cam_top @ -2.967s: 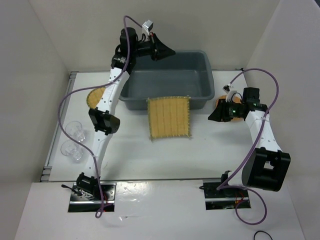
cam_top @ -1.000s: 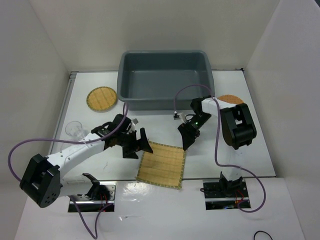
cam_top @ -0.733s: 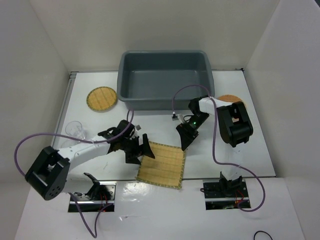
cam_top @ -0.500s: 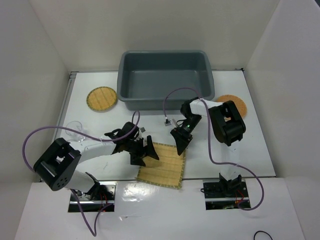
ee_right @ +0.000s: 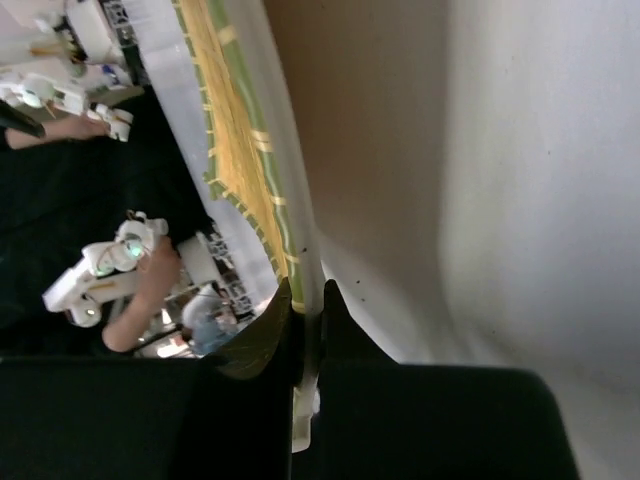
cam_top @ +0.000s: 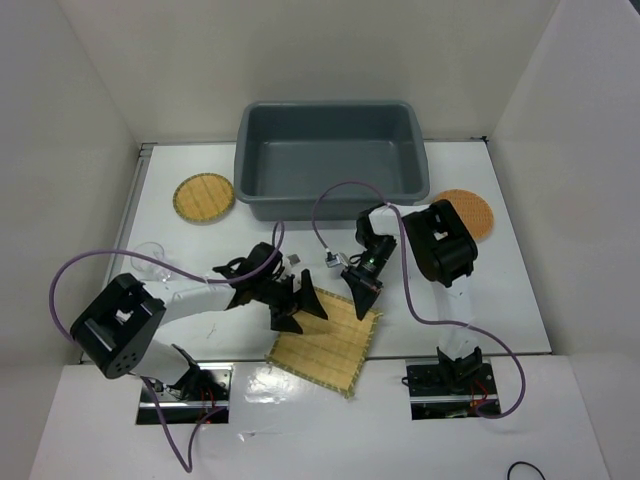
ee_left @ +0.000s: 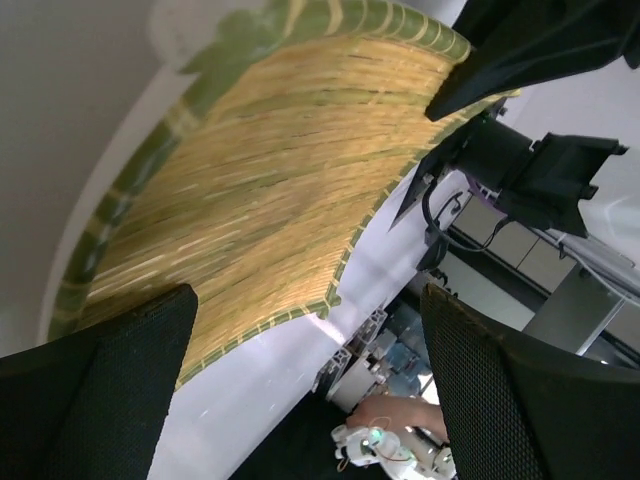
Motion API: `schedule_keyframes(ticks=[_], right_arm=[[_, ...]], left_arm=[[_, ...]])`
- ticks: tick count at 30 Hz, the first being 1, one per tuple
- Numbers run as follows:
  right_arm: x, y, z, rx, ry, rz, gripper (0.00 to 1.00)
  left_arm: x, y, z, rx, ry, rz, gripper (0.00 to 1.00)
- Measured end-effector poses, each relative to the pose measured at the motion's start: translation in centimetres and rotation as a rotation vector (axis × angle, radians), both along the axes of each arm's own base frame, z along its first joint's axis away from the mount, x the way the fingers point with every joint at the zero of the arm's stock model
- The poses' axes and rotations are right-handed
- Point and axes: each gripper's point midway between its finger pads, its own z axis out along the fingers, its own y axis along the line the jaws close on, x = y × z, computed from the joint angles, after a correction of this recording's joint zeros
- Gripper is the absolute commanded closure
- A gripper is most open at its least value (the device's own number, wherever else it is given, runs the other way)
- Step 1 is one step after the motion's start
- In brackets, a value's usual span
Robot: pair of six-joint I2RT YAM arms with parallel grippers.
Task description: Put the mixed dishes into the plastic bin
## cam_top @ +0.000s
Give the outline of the square bamboo mat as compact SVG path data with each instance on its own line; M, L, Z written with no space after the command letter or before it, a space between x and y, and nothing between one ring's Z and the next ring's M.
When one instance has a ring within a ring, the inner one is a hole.
M383 313L372 309L359 320L351 300L320 288L316 293L328 318L297 313L303 332L279 334L266 361L350 399Z

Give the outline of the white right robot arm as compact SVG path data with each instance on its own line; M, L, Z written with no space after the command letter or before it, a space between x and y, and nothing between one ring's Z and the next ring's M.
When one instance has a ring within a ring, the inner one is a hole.
M439 384L450 393L463 391L482 362L481 350L466 326L471 322L468 278L478 249L452 203L381 204L359 214L355 238L363 252L341 277L351 291L356 317L363 319L382 293L379 276L400 246L434 285L438 313L449 324L437 347Z

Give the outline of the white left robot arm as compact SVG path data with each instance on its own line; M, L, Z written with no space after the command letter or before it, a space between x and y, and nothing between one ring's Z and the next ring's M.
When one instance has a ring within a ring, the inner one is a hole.
M156 340L170 322L206 312L224 312L251 302L267 306L270 328L301 334L299 312L325 320L309 270L287 271L283 254L261 242L245 257L212 269L210 276L168 283L116 276L70 328L72 339L108 379L134 374L161 384L176 399L213 393L218 384L186 350Z

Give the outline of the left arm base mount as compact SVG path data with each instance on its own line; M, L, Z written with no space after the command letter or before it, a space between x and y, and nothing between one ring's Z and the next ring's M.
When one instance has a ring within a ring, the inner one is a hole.
M203 418L205 424L227 424L234 366L232 363L204 362L199 367L209 372L212 384L197 387L188 394L162 385L157 380L152 381L152 389L143 384L135 423L142 426L160 424L152 400L152 393L155 393L168 425L195 425Z

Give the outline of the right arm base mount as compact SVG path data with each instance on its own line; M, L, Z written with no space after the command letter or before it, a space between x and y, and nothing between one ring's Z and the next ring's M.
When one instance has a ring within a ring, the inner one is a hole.
M401 383L409 394L413 420L502 413L492 366L479 347L456 360L437 350L434 359L407 360L405 369Z

